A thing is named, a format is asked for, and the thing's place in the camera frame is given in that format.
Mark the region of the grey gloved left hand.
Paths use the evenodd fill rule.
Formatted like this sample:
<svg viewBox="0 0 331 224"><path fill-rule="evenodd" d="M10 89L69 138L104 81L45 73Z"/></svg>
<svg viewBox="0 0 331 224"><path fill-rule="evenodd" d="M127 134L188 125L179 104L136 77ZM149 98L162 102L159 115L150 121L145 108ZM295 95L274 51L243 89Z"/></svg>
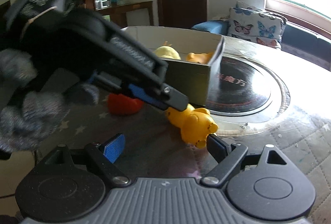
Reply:
<svg viewBox="0 0 331 224"><path fill-rule="evenodd" d="M26 89L37 77L37 71L26 53L5 49L1 51L1 85ZM56 131L70 111L72 104L96 105L99 89L89 83L77 84L63 94L29 91L22 104L1 108L1 150L32 151Z"/></svg>

